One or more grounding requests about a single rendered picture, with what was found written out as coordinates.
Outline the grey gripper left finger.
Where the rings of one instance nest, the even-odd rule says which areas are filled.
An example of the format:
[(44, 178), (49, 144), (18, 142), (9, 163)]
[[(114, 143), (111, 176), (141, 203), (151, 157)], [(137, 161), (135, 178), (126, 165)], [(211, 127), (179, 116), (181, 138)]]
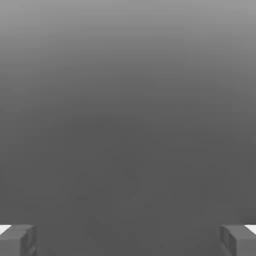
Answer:
[(0, 224), (0, 256), (38, 256), (37, 226)]

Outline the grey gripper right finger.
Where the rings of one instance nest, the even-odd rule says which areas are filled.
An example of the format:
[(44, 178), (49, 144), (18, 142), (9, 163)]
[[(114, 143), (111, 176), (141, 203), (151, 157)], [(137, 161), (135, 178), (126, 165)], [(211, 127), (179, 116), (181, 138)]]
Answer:
[(256, 224), (221, 225), (222, 256), (256, 256)]

